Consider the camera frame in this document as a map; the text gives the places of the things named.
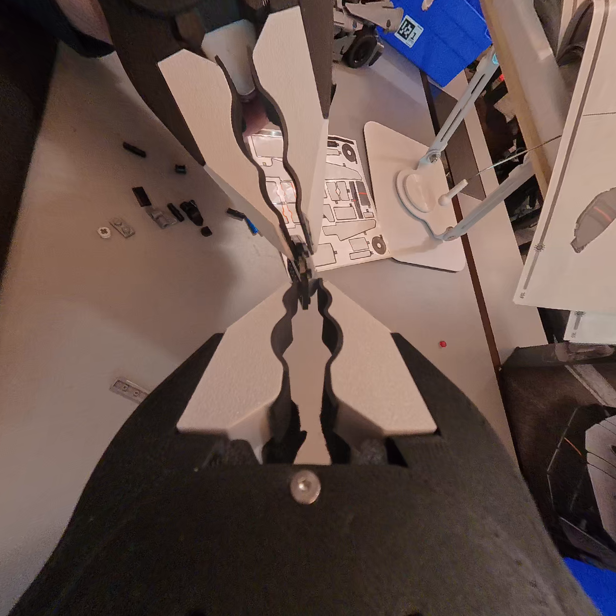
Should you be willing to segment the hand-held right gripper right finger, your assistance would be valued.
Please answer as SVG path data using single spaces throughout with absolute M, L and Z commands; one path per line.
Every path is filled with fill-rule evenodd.
M 326 363 L 320 425 L 333 465 L 354 455 L 388 459 L 395 437 L 437 434 L 433 419 L 388 327 L 335 285 L 316 286 Z

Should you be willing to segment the black lego box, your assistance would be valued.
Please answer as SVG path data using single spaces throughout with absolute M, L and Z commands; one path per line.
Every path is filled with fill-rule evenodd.
M 520 470 L 559 552 L 615 571 L 615 346 L 517 348 L 500 374 Z

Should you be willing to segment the grey lego vehicle model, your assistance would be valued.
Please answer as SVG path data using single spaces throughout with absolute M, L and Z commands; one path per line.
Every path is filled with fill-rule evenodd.
M 353 69 L 372 66 L 384 50 L 378 29 L 394 33 L 403 17 L 404 9 L 392 1 L 334 1 L 333 61 Z

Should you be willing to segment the person's left forearm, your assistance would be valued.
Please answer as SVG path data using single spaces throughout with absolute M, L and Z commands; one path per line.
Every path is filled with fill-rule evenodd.
M 86 58 L 115 50 L 99 1 L 1 1 L 1 16 L 37 27 Z

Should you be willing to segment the lego sticker sheet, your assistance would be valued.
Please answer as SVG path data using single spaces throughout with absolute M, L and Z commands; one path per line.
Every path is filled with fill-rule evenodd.
M 272 204 L 290 234 L 302 236 L 296 211 L 296 189 L 283 167 L 281 131 L 263 129 L 247 138 L 252 157 L 265 172 Z M 389 258 L 376 207 L 365 185 L 357 142 L 329 135 L 321 232 L 312 256 L 317 272 Z

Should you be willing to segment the grey grooved lego plate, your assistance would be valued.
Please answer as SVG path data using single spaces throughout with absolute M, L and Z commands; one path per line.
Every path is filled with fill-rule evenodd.
M 124 378 L 114 379 L 110 390 L 119 396 L 132 400 L 135 404 L 141 404 L 149 395 L 148 391 Z

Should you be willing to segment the black plate lego assembly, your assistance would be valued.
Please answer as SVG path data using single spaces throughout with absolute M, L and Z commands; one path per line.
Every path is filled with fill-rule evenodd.
M 313 254 L 299 235 L 291 236 L 292 257 L 287 258 L 287 271 L 291 282 L 297 287 L 298 301 L 303 310 L 308 310 L 318 278 L 313 263 Z

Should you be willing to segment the white book stand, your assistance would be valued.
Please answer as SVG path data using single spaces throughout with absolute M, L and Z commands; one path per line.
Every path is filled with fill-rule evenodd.
M 374 202 L 392 258 L 402 264 L 460 272 L 466 266 L 461 237 L 527 182 L 535 171 L 556 159 L 556 143 L 564 126 L 567 93 L 550 43 L 533 1 L 482 1 L 494 45 L 455 104 L 430 146 L 380 123 L 364 126 Z M 532 111 L 548 121 L 531 151 L 504 182 L 457 220 L 454 199 L 483 171 L 456 179 L 451 139 L 497 69 L 503 69 L 510 94 L 523 101 L 514 106 L 520 127 L 528 129 Z

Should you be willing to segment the lego instruction booklet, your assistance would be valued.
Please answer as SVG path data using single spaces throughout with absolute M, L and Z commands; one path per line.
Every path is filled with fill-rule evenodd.
M 515 302 L 615 315 L 615 1 L 577 1 L 556 48 L 569 106 Z

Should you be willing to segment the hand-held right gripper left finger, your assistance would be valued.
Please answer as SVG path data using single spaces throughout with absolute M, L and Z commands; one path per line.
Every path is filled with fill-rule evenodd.
M 187 434 L 250 444 L 261 463 L 293 463 L 304 443 L 285 351 L 299 286 L 286 283 L 222 335 L 178 423 Z

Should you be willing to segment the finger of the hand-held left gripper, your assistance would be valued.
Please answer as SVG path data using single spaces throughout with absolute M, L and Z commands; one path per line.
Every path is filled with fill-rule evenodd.
M 252 63 L 258 88 L 281 122 L 283 166 L 295 184 L 304 242 L 315 254 L 333 85 L 333 8 L 269 7 Z
M 281 213 L 270 203 L 242 133 L 242 107 L 223 66 L 183 49 L 158 63 L 204 158 L 205 171 L 277 250 L 294 260 Z

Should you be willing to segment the blue plastic bin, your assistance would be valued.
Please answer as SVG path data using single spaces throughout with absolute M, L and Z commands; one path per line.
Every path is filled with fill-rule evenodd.
M 393 1 L 403 9 L 400 27 L 384 33 L 399 54 L 444 87 L 492 45 L 479 1 Z

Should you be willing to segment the black perforated pad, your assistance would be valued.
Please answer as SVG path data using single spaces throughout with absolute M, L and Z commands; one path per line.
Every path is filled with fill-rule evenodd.
M 57 41 L 45 33 L 1 43 L 1 276 L 47 102 Z

